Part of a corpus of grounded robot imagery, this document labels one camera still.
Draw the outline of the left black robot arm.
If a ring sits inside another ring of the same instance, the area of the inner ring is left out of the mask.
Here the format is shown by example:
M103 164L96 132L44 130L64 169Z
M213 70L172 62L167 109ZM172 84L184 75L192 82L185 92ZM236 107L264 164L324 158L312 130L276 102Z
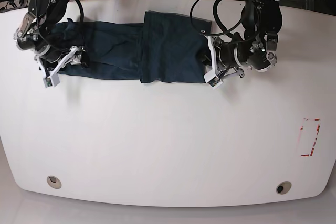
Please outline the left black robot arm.
M280 0L246 0L238 21L245 30L243 35L226 28L220 20L221 1L215 0L213 5L213 16L221 33L206 37L211 68L204 80L212 87L228 77L244 77L244 68L265 72L275 66L278 33L282 27Z

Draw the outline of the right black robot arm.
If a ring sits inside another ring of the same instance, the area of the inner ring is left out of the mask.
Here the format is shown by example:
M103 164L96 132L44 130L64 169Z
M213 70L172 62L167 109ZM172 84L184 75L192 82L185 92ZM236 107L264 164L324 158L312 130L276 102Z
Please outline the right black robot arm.
M14 39L20 50L31 50L41 60L47 76L59 74L79 76L89 67L85 39L84 11L80 0L79 20L61 22L70 0L29 0L28 12L17 28Z

